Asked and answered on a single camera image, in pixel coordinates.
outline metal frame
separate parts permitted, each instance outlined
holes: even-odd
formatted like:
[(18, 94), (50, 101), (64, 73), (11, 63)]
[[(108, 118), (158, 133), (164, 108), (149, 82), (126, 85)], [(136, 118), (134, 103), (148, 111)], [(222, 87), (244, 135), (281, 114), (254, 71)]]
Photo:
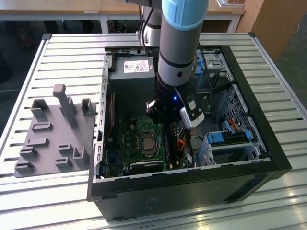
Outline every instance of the metal frame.
[[(205, 20), (226, 20), (230, 21), (227, 33), (235, 33), (238, 27), (241, 14), (232, 15), (206, 15)], [(108, 34), (108, 20), (139, 20), (138, 15), (100, 15), (99, 20), (101, 24), (101, 29), (103, 34)]]
[(228, 3), (226, 0), (217, 0), (220, 7), (244, 7), (244, 4), (232, 4)]
[(4, 157), (4, 156), (1, 155), (1, 153), (3, 152), (5, 146), (7, 146), (7, 140), (12, 138), (12, 133), (10, 133), (10, 130), (12, 129), (12, 127), (14, 125), (14, 121), (16, 120), (18, 111), (21, 108), (21, 105), (23, 103), (23, 99), (26, 95), (26, 90), (27, 90), (27, 88), (30, 84), (32, 77), (37, 72), (37, 66), (39, 65), (41, 58), (44, 55), (44, 52), (47, 48), (47, 45), (48, 45), (48, 40), (42, 40), (40, 42), (39, 47), (38, 47), (37, 52), (36, 52), (36, 55), (34, 56), (34, 60), (32, 62), (32, 65), (31, 65), (29, 72), (27, 74), (27, 77), (24, 80), (23, 87), (20, 90), (20, 93), (19, 93), (18, 98), (16, 100), (16, 103), (14, 105), (14, 108), (11, 112), (9, 120), (8, 120), (8, 122), (7, 122), (7, 124), (4, 128), (4, 131), (2, 133), (2, 136), (0, 138), (0, 168), (1, 168), (1, 164), (3, 162), (3, 157)]
[[(261, 47), (248, 34), (208, 33), (201, 35), (200, 42), (202, 45), (231, 46), (275, 135), (282, 144), (293, 167), (292, 171), (278, 180), (269, 182), (243, 202), (162, 214), (150, 219), (140, 218), (138, 221), (107, 223), (95, 204), (86, 202), (88, 171), (16, 179), (11, 173), (14, 159), (19, 156), (19, 152), (18, 146), (12, 146), (2, 153), (0, 161), (2, 228), (153, 230), (172, 227), (187, 230), (245, 230), (305, 227), (307, 122), (302, 119), (307, 115), (306, 110), (298, 106), (291, 88), (283, 84), (282, 75), (274, 73), (275, 67), (270, 64), (270, 57), (262, 53)], [(25, 93), (33, 96), (38, 92), (36, 96), (43, 96), (47, 90), (46, 86), (50, 87), (54, 81), (62, 80), (70, 82), (71, 87), (68, 89), (71, 88), (71, 93), (75, 94), (74, 102), (77, 102), (78, 94), (83, 91), (93, 102), (99, 103), (102, 70), (98, 68), (103, 65), (104, 46), (117, 44), (139, 45), (135, 34), (53, 35), (46, 52), (43, 51), (36, 57), (40, 60), (35, 69), (40, 68), (44, 71), (39, 71), (36, 78), (31, 78), (29, 86), (25, 87)], [(68, 60), (77, 62), (74, 65), (62, 63)], [(30, 101), (31, 99), (24, 96), (22, 105), (27, 106)], [(27, 120), (19, 119), (30, 118), (26, 109), (20, 106), (16, 112), (19, 115), (15, 119), (10, 118), (13, 122), (12, 128), (6, 128), (10, 138), (5, 141), (5, 145), (22, 141), (25, 137), (21, 130), (29, 128)]]

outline floor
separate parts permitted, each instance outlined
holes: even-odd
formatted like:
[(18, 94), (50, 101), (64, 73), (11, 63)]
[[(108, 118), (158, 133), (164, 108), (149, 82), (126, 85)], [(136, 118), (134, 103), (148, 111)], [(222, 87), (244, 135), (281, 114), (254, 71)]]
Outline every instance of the floor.
[[(62, 23), (58, 22), (59, 33), (83, 33), (79, 21), (68, 21), (64, 30)], [(39, 41), (46, 29), (43, 22), (31, 22), (33, 36), (37, 42), (36, 48), (30, 51), (22, 51), (13, 36), (4, 29), (4, 23), (0, 22), (0, 52), (4, 56), (12, 76), (4, 83), (0, 83), (0, 136), (11, 114), (14, 103), (18, 97), (27, 72), (35, 56)], [(137, 28), (132, 23), (130, 28)], [(94, 23), (93, 33), (99, 33), (99, 22)], [(276, 65), (286, 78), (302, 104), (307, 107), (307, 15), (300, 23), (299, 30), (277, 60)]]

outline wooden desk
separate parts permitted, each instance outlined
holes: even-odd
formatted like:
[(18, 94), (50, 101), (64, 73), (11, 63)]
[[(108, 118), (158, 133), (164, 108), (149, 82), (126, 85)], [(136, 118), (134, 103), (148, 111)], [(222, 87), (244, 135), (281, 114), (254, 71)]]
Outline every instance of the wooden desk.
[[(226, 8), (220, 7), (216, 0), (209, 1), (208, 15), (232, 15), (232, 14), (244, 14), (243, 8)], [(139, 15), (138, 5), (131, 3), (123, 3), (122, 0), (102, 0), (101, 14), (132, 14)]]
[[(205, 20), (228, 21), (225, 32), (234, 33), (244, 12), (210, 0)], [(139, 20), (139, 7), (122, 0), (0, 0), (0, 20), (100, 20), (102, 33), (108, 33), (108, 20)]]
[(102, 0), (0, 0), (0, 14), (85, 14), (100, 11)]
[[(208, 13), (205, 20), (229, 21), (225, 32), (234, 33), (245, 10), (240, 7), (220, 7), (217, 0), (209, 0)], [(100, 8), (100, 20), (103, 33), (107, 33), (107, 20), (138, 20), (139, 7), (122, 0), (102, 0)]]
[(276, 61), (307, 13), (307, 0), (245, 0), (244, 9), (237, 32), (254, 32)]

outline green circuit board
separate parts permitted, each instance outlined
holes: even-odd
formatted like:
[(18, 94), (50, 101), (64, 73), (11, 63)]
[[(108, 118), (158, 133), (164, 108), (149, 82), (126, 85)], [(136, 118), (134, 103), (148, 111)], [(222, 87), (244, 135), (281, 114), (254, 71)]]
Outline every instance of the green circuit board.
[[(179, 133), (180, 126), (173, 124), (173, 129)], [(123, 176), (131, 164), (141, 162), (162, 161), (163, 171), (174, 168), (166, 160), (161, 125), (147, 116), (119, 121), (117, 142), (108, 148), (106, 161), (106, 177)], [(186, 168), (186, 157), (178, 163), (179, 168)]]
[[(152, 156), (143, 154), (142, 137), (154, 136), (156, 152)], [(165, 151), (162, 142), (162, 130), (160, 125), (153, 124), (149, 117), (137, 117), (129, 121), (119, 123), (119, 158), (123, 165), (137, 161), (163, 161), (166, 170)]]

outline motherboard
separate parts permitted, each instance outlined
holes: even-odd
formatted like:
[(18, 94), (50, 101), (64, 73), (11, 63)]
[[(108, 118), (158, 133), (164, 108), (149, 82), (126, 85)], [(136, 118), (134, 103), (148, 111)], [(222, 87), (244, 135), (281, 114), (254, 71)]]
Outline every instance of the motherboard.
[(167, 167), (160, 124), (146, 116), (119, 120), (118, 139), (107, 149), (107, 177), (166, 171)]

